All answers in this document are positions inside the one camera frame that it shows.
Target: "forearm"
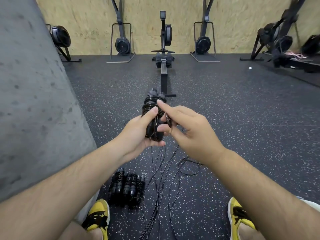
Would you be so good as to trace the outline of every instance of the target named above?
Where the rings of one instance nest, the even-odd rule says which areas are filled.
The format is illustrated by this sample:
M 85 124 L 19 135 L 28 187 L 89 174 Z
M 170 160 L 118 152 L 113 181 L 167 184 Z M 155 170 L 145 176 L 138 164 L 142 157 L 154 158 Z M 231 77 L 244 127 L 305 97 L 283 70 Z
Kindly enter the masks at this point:
M 2 202 L 0 238 L 57 239 L 123 163 L 118 151 L 114 141 L 111 141 L 57 174 Z
M 227 150 L 209 168 L 239 201 L 266 239 L 316 239 L 320 213 Z

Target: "wooden wall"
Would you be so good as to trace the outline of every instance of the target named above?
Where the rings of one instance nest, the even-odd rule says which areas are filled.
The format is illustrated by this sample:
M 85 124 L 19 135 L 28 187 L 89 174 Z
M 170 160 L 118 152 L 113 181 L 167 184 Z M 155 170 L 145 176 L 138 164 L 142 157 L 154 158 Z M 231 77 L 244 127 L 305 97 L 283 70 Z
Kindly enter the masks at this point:
M 111 0 L 37 2 L 47 23 L 62 25 L 68 30 L 71 54 L 110 54 L 111 25 L 116 21 Z M 257 30 L 279 20 L 289 4 L 290 0 L 214 0 L 210 20 L 214 23 L 217 52 L 251 52 Z M 166 23 L 172 24 L 173 28 L 172 43 L 168 48 L 176 53 L 194 50 L 193 23 L 201 21 L 202 0 L 123 0 L 123 5 L 123 18 L 132 24 L 132 47 L 137 54 L 150 54 L 151 50 L 160 48 L 160 10 L 167 11 Z M 299 13 L 302 42 L 310 35 L 320 33 L 319 6 L 320 0 L 306 0 Z M 125 30 L 129 38 L 129 28 Z M 118 30 L 115 31 L 114 41 L 119 36 Z M 290 34 L 295 39 L 293 31 L 291 29 Z M 200 24 L 196 29 L 197 37 L 199 32 Z M 207 29 L 207 36 L 212 42 L 211 28 Z

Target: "rubber gym floor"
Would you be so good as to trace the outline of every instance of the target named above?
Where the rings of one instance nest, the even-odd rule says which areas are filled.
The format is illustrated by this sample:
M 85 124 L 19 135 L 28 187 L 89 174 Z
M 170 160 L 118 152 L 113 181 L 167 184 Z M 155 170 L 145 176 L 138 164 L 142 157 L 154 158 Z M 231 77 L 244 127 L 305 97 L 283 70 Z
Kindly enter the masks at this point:
M 189 54 L 175 55 L 168 74 L 169 92 L 177 97 L 168 98 L 168 104 L 187 106 L 203 114 L 227 148 L 291 193 L 320 204 L 320 88 L 275 72 L 265 64 L 239 61 L 240 56 L 220 54 L 220 63 L 198 63 Z M 65 63 L 65 69 L 99 147 L 117 136 L 126 121 L 142 113 L 147 91 L 160 89 L 160 69 L 155 68 L 152 55 L 136 55 L 127 64 L 106 64 L 106 56 L 77 57 L 82 63 Z M 177 148 L 172 138 L 165 141 L 163 165 Z M 154 160 L 158 150 L 153 150 Z M 178 161 L 185 156 L 178 149 L 164 186 L 159 209 L 162 239 L 174 239 L 168 217 L 168 190 Z M 151 149 L 123 167 L 148 181 L 152 176 Z M 197 169 L 192 164 L 184 167 L 187 172 Z M 177 186 L 176 177 L 170 202 Z M 102 187 L 99 198 L 106 199 L 108 187 L 109 182 Z M 230 239 L 226 210 L 230 197 L 204 166 L 197 175 L 182 176 L 172 210 L 178 238 Z M 151 216 L 155 198 L 153 182 L 144 201 L 146 219 Z M 144 230 L 141 206 L 134 211 L 112 206 L 110 212 L 110 240 L 139 238 Z M 149 238 L 156 239 L 158 230 L 156 218 Z

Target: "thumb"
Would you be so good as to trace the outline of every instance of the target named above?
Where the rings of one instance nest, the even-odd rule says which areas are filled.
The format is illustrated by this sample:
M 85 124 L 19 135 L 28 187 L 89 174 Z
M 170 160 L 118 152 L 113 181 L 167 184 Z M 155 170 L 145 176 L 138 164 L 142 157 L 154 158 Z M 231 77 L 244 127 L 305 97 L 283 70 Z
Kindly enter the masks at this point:
M 158 107 L 154 106 L 152 109 L 150 109 L 144 116 L 140 118 L 141 123 L 144 127 L 147 127 L 151 120 L 153 120 L 157 114 L 158 114 Z
M 182 146 L 182 144 L 184 144 L 186 142 L 186 135 L 183 134 L 181 132 L 181 130 L 179 130 L 177 127 L 173 126 L 173 127 L 169 127 L 168 124 L 161 124 L 158 126 L 157 128 L 158 132 L 166 132 L 168 134 L 170 134 L 177 142 L 180 146 Z

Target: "yellow sneaker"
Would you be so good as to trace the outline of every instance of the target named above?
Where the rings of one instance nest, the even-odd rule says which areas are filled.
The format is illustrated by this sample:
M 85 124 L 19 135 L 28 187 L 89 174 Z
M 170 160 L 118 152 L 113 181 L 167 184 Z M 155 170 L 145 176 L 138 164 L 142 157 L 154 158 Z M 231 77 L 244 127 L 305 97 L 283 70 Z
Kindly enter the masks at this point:
M 234 197 L 230 199 L 228 204 L 228 217 L 231 225 L 230 240 L 240 240 L 240 228 L 242 229 L 242 232 L 249 233 L 250 235 L 252 233 L 259 233 L 257 231 L 256 226 L 254 225 L 250 217 L 247 215 L 247 212 L 242 208 L 242 206 Z
M 103 240 L 108 240 L 107 229 L 110 222 L 110 208 L 105 200 L 98 200 L 89 210 L 88 216 L 82 223 L 82 227 L 87 231 L 100 228 Z

